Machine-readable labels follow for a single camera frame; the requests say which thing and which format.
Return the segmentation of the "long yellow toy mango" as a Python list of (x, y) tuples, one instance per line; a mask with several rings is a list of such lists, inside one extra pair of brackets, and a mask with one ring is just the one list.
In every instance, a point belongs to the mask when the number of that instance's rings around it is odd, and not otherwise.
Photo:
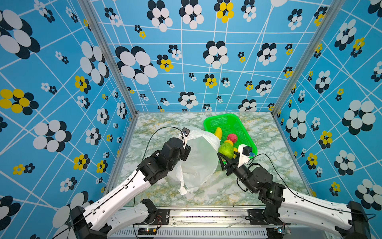
[(215, 130), (215, 132), (214, 132), (214, 135), (215, 135), (219, 140), (221, 140), (221, 139), (222, 139), (222, 135), (223, 135), (223, 133), (222, 133), (222, 129), (221, 129), (220, 127), (217, 127), (216, 130)]

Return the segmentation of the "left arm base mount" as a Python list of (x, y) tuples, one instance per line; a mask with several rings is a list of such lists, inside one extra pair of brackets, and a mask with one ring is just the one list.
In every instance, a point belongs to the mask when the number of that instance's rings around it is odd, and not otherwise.
[(169, 225), (170, 209), (157, 209), (155, 214), (150, 213), (148, 218), (142, 222), (144, 225)]

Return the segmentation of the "green toy fruit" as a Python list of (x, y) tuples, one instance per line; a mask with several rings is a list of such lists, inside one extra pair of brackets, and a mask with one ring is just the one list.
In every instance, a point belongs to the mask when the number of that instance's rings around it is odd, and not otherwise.
[(224, 142), (223, 144), (221, 144), (218, 149), (218, 152), (229, 159), (232, 159), (234, 157), (234, 147), (228, 142)]

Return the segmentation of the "white plastic bag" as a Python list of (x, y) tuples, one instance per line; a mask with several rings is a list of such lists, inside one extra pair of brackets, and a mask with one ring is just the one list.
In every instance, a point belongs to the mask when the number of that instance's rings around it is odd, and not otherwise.
[(179, 161), (169, 172), (171, 184), (178, 184), (182, 196), (199, 190), (214, 174), (218, 166), (220, 140), (214, 134), (190, 126), (187, 145), (191, 151), (186, 161)]

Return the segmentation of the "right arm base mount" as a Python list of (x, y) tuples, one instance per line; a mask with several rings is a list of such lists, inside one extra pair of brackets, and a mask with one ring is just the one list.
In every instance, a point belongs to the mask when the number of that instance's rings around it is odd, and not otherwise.
[(282, 222), (278, 217), (266, 217), (265, 209), (249, 209), (245, 219), (250, 222), (250, 225), (270, 225), (270, 226), (289, 226), (290, 223)]

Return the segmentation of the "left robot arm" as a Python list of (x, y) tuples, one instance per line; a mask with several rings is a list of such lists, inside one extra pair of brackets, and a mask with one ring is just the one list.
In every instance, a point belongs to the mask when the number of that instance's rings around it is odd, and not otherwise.
[(184, 135), (170, 138), (161, 150), (143, 159), (136, 170), (107, 195), (85, 208), (76, 206), (71, 209), (69, 226), (56, 233), (54, 238), (106, 239), (127, 226), (155, 219), (157, 208), (149, 199), (128, 210), (122, 207), (165, 178), (180, 160), (187, 160), (191, 151), (187, 141)]

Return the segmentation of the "pink toy fruit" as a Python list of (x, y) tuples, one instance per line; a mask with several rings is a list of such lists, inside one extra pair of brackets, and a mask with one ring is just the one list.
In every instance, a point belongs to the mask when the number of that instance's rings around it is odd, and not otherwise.
[(227, 136), (227, 140), (231, 141), (233, 144), (237, 143), (238, 136), (234, 133), (231, 133)]

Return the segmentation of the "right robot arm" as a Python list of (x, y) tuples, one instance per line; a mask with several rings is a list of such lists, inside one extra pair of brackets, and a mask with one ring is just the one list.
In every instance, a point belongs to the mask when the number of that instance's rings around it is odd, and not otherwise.
[(363, 206), (355, 201), (347, 204), (318, 199), (290, 189), (273, 181), (273, 175), (258, 163), (245, 166), (241, 159), (248, 153), (235, 153), (229, 158), (218, 153), (218, 159), (227, 175), (237, 177), (239, 187), (258, 195), (265, 209), (256, 221), (268, 225), (302, 224), (332, 233), (343, 239), (370, 239), (369, 218)]

